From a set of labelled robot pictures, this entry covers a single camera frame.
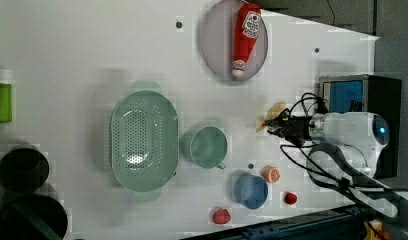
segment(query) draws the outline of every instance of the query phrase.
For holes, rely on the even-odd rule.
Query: white tabletop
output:
[[[47,154],[48,182],[69,214],[65,239],[177,239],[351,203],[312,184],[280,153],[281,140],[255,133],[255,125],[273,103],[314,91],[321,75],[373,73],[376,38],[263,11],[266,63],[230,86],[199,51],[200,22],[215,2],[0,0],[0,64],[13,72],[15,96],[14,121],[0,125],[0,158],[21,142]],[[135,80],[160,83],[180,136],[209,119],[220,126],[229,138],[227,168],[205,170],[181,157],[151,202],[122,187],[109,164],[108,124]],[[234,202],[237,176],[268,164],[281,180],[265,205],[252,211]],[[287,191],[298,195],[293,206],[282,201]],[[215,207],[229,209],[231,222],[213,224]]]

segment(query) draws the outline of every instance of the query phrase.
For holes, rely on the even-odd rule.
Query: green plastic basket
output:
[[[112,168],[117,180],[135,192],[161,188],[176,172],[178,118],[157,83],[137,81],[111,120]]]

